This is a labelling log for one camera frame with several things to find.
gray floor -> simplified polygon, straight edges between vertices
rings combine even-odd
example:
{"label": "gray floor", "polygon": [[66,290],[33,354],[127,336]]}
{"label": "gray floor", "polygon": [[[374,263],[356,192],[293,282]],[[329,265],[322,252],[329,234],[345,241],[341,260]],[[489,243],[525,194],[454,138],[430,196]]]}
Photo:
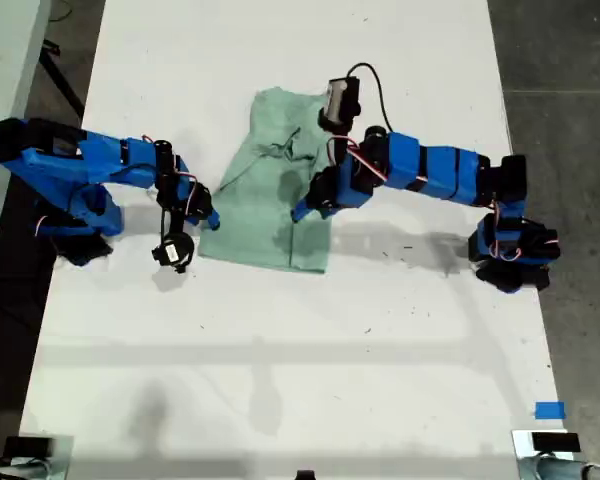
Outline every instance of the gray floor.
{"label": "gray floor", "polygon": [[[47,38],[84,99],[104,1],[70,2],[73,15]],[[489,5],[514,150],[529,157],[529,213],[561,236],[563,258],[541,296],[558,391],[568,426],[600,463],[600,0]],[[79,124],[40,70],[27,113]],[[1,424],[0,441],[18,418]]]}

green cloth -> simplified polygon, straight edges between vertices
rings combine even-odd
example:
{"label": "green cloth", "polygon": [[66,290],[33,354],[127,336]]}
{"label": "green cloth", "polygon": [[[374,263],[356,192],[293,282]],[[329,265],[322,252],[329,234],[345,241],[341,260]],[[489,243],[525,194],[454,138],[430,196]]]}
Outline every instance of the green cloth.
{"label": "green cloth", "polygon": [[220,229],[204,230],[199,253],[230,262],[323,273],[330,221],[312,212],[293,224],[291,209],[328,164],[318,126],[322,95],[272,88],[251,106],[250,131],[225,172],[213,205]]}

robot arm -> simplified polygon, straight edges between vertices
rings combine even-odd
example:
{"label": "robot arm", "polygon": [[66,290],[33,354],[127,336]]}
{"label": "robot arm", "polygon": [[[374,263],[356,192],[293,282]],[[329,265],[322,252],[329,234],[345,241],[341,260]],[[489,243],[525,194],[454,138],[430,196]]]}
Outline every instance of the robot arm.
{"label": "robot arm", "polygon": [[[0,164],[43,197],[36,205],[35,234],[50,236],[58,252],[77,265],[111,253],[101,234],[123,230],[122,212],[103,183],[157,187],[161,242],[152,253],[179,273],[194,251],[184,222],[220,226],[209,190],[164,140],[120,140],[47,120],[10,118],[0,122]],[[166,212],[171,217],[167,233]]]}
{"label": "robot arm", "polygon": [[[373,67],[359,65],[370,67],[377,80]],[[330,81],[328,103],[318,117],[319,125],[333,135],[331,165],[314,176],[292,219],[298,222],[312,210],[327,218],[343,208],[361,207],[379,186],[491,208],[494,213],[487,214],[469,239],[469,259],[478,265],[478,278],[506,292],[525,284],[548,286],[548,264],[560,256],[560,248],[555,230],[524,218],[525,157],[507,156],[500,167],[492,167],[489,158],[476,152],[422,146],[393,132],[388,122],[389,132],[369,127],[358,144],[347,137],[360,114],[360,82],[350,73]]]}

white tabletop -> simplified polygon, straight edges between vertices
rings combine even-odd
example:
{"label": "white tabletop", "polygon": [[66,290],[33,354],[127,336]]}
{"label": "white tabletop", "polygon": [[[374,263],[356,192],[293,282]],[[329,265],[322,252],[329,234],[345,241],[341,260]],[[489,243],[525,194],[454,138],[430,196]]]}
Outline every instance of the white tabletop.
{"label": "white tabletop", "polygon": [[[213,190],[258,90],[320,93],[358,61],[398,131],[509,153],[485,0],[109,0],[84,127],[170,139]],[[360,77],[355,138],[381,123]],[[335,217],[325,275],[178,276],[151,258],[155,202],[111,191],[126,232],[56,266],[22,421],[74,437],[71,480],[513,479],[510,431],[560,426],[533,418],[556,400],[537,293],[457,255],[485,211],[379,189]]]}
{"label": "white tabletop", "polygon": [[[24,115],[50,6],[50,0],[0,0],[0,120]],[[8,182],[0,168],[0,213]]]}

red wire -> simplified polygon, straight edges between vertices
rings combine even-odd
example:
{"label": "red wire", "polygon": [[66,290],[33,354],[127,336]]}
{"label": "red wire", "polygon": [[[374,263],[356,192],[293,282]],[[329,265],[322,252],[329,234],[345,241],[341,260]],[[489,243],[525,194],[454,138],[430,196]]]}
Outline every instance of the red wire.
{"label": "red wire", "polygon": [[358,160],[361,164],[363,164],[365,167],[367,167],[369,170],[371,170],[371,172],[378,177],[379,179],[381,179],[383,182],[386,182],[388,180],[388,177],[382,173],[380,170],[378,170],[377,168],[375,168],[373,166],[373,164],[371,162],[369,162],[366,158],[364,158],[362,155],[360,155],[358,152],[354,152],[353,150],[351,150],[350,148],[347,148],[347,152],[349,152],[349,154],[355,158],[356,160]]}
{"label": "red wire", "polygon": [[336,162],[333,160],[333,157],[331,156],[331,149],[329,148],[329,144],[331,143],[332,140],[336,140],[336,139],[347,140],[349,143],[353,144],[354,147],[360,148],[360,146],[356,143],[355,140],[353,140],[350,137],[347,137],[346,135],[332,136],[329,140],[327,140],[327,156],[329,157],[329,164],[331,164],[331,165],[335,165]]}

